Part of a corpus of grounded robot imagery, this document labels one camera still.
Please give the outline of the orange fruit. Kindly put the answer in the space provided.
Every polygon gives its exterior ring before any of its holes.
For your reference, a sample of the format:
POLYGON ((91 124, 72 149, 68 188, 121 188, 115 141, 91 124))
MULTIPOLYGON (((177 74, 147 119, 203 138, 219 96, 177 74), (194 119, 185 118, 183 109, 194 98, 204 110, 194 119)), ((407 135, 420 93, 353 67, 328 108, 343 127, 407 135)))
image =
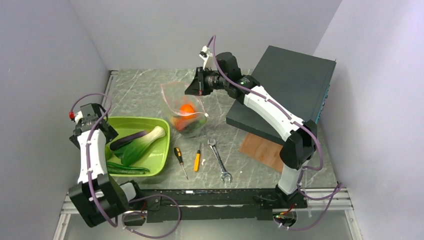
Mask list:
POLYGON ((193 119, 193 118, 196 117, 195 116, 195 113, 196 113, 195 108, 193 108, 192 105, 190 105, 190 104, 183 104, 180 107, 179 112, 181 114, 181 118, 184 118, 184 119, 187 119, 187 120, 190 120, 190 119, 193 119))

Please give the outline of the clear zip top bag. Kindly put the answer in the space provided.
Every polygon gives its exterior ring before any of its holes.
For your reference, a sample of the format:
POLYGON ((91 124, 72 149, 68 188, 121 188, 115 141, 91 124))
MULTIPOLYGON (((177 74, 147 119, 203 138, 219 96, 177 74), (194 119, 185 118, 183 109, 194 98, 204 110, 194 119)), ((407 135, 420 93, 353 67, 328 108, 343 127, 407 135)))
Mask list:
POLYGON ((161 84, 162 112, 178 133, 187 138, 196 138, 203 134, 209 115, 198 96, 185 94, 188 86, 184 82, 161 84))

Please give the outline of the red bell pepper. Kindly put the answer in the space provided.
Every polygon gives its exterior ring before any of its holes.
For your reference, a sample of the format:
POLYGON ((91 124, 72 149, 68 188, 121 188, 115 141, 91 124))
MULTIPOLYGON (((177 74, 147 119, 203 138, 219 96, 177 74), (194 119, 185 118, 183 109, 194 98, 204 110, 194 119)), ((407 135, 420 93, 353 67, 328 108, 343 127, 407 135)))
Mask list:
POLYGON ((174 126, 174 128, 181 132, 183 131, 186 126, 188 125, 189 121, 183 117, 173 117, 172 118, 172 124, 174 126))

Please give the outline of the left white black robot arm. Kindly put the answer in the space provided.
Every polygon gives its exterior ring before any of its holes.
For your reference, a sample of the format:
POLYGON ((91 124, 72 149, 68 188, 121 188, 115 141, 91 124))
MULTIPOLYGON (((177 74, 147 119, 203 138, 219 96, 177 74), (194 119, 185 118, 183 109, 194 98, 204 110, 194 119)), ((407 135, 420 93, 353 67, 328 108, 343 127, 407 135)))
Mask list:
POLYGON ((70 141, 80 150, 80 172, 77 184, 68 191, 71 202, 93 228, 117 218, 124 212, 139 209, 144 196, 134 181, 118 184, 107 171, 106 145, 118 136, 98 103, 81 106, 71 118, 75 129, 70 141))

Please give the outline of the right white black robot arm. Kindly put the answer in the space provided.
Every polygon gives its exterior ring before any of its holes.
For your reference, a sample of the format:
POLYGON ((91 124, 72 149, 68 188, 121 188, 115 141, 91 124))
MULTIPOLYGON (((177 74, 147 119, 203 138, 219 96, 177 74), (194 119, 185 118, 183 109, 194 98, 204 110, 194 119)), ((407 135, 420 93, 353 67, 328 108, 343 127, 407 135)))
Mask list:
POLYGON ((316 123, 294 115, 271 97, 254 77, 243 75, 230 52, 215 55, 204 46, 199 56, 204 63, 196 68, 195 77, 184 93, 206 96, 214 90, 224 90, 276 130, 283 140, 279 153, 283 169, 275 200, 280 207, 289 207, 301 193, 300 183, 308 161, 320 151, 316 123))

